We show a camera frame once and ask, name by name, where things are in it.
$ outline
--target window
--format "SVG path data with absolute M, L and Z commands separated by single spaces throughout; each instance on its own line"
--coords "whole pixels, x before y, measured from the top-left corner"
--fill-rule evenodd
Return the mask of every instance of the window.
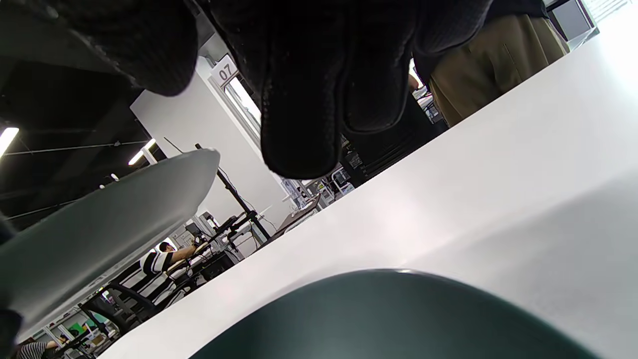
M 623 7 L 638 3 L 637 0 L 582 0 L 589 9 L 592 20 L 599 23 Z

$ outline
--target ceiling light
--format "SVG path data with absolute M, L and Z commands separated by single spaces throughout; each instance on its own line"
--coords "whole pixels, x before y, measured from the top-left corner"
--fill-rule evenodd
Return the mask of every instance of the ceiling light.
M 153 145 L 155 144 L 155 139 L 151 139 L 147 144 L 144 145 L 145 149 L 150 149 Z M 133 156 L 133 158 L 131 158 L 131 160 L 128 162 L 129 166 L 132 166 L 135 164 L 135 162 L 137 162 L 144 154 L 142 153 L 142 151 L 140 150 L 138 153 L 135 153 L 135 156 Z
M 150 148 L 151 148 L 151 146 L 152 146 L 152 145 L 154 145 L 154 144 L 155 144 L 155 139 L 151 139 L 151 140 L 149 141 L 149 143 L 147 143 L 147 144 L 145 144 L 145 145 L 144 145 L 144 148 L 145 148 L 145 149 L 150 149 Z
M 7 127 L 4 129 L 2 135 L 0 135 L 0 157 L 4 154 L 6 149 L 9 148 L 9 145 L 13 142 L 18 131 L 20 130 L 15 127 Z

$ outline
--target gloved hand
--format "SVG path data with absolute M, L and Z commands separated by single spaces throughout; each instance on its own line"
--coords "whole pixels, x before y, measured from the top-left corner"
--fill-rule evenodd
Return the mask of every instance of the gloved hand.
M 22 0 L 69 28 L 135 84 L 176 95 L 197 58 L 182 0 Z M 333 170 L 340 129 L 400 117 L 412 52 L 469 40 L 492 0 L 209 0 L 215 27 L 259 94 L 262 152 L 286 178 Z
M 469 40 L 491 0 L 210 1 L 215 28 L 261 98 L 262 153 L 287 178 L 337 165 L 340 129 L 399 119 L 413 51 Z

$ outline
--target black ceiling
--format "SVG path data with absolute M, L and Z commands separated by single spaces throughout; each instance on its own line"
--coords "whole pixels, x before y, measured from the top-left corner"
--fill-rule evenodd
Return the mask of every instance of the black ceiling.
M 132 167 L 128 161 L 150 137 L 129 109 L 140 90 L 102 66 L 76 40 L 65 38 L 59 46 L 61 51 L 72 49 L 74 55 L 48 56 L 57 48 L 50 43 L 56 41 L 51 37 L 55 31 L 29 19 L 26 26 L 36 27 L 47 46 L 22 46 L 13 51 L 13 40 L 7 40 L 13 36 L 3 20 L 8 13 L 13 21 L 16 17 L 3 3 L 6 1 L 0 2 L 0 24 L 4 24 L 0 25 L 0 131 L 15 126 L 20 132 L 0 158 L 0 210 L 23 229 L 97 190 L 100 184 L 110 183 L 111 173 L 122 178 L 146 165 L 144 159 Z M 19 22 L 14 26 L 22 27 Z M 38 40 L 31 39 L 37 45 Z M 121 145 L 30 153 L 116 143 Z M 156 146 L 153 150 L 158 160 L 165 158 Z

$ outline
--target white table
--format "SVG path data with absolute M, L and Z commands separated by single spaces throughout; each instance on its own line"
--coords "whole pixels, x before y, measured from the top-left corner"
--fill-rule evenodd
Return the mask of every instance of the white table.
M 638 53 L 624 44 L 637 33 L 602 33 L 101 359 L 186 359 L 273 299 L 363 268 L 451 277 L 606 358 L 635 357 Z M 188 333 L 165 345 L 171 328 Z

